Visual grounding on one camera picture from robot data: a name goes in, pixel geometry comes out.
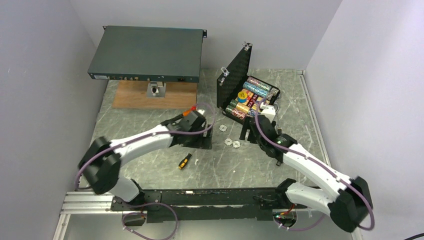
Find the blue yellow card deck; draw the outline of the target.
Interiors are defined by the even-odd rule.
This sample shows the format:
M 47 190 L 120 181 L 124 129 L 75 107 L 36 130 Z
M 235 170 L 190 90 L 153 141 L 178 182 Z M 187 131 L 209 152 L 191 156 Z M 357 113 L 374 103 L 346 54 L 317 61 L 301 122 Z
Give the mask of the blue yellow card deck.
M 257 99 L 254 101 L 254 105 L 260 109 L 264 109 L 267 105 L 269 105 L 269 103 L 270 102 L 269 100 L 267 100 L 267 98 L 261 96 L 258 96 Z

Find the grey white 1 chip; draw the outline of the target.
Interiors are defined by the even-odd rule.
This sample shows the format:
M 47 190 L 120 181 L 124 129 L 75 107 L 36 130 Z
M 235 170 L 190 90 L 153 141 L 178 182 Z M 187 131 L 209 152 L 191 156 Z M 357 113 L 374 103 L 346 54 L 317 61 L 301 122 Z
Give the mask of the grey white 1 chip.
M 233 144 L 233 141 L 232 141 L 230 138 L 226 138 L 226 139 L 224 140 L 224 144 L 225 144 L 226 146 L 231 146 L 231 145 Z

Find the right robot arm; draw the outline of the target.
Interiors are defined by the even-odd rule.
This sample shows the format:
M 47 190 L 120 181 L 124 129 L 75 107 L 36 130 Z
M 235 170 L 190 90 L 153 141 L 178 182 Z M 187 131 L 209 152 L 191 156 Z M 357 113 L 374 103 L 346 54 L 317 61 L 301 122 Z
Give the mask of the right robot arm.
M 263 115 L 246 117 L 241 140 L 257 144 L 276 165 L 285 164 L 302 173 L 316 187 L 287 178 L 275 189 L 276 203 L 287 208 L 303 205 L 323 213 L 343 231 L 352 233 L 361 222 L 373 218 L 373 203 L 369 185 L 360 176 L 349 177 L 316 159 L 296 139 L 277 131 L 275 123 Z

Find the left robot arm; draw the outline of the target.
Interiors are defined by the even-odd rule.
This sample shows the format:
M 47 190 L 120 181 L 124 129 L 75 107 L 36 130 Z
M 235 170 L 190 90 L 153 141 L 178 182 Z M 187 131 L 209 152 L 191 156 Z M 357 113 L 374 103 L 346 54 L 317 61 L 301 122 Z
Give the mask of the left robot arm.
M 150 130 L 121 139 L 96 138 L 78 164 L 75 187 L 84 177 L 97 195 L 111 193 L 131 210 L 145 203 L 145 192 L 134 180 L 121 176 L 121 167 L 145 154 L 173 146 L 200 149 L 213 124 L 200 110 L 167 119 Z

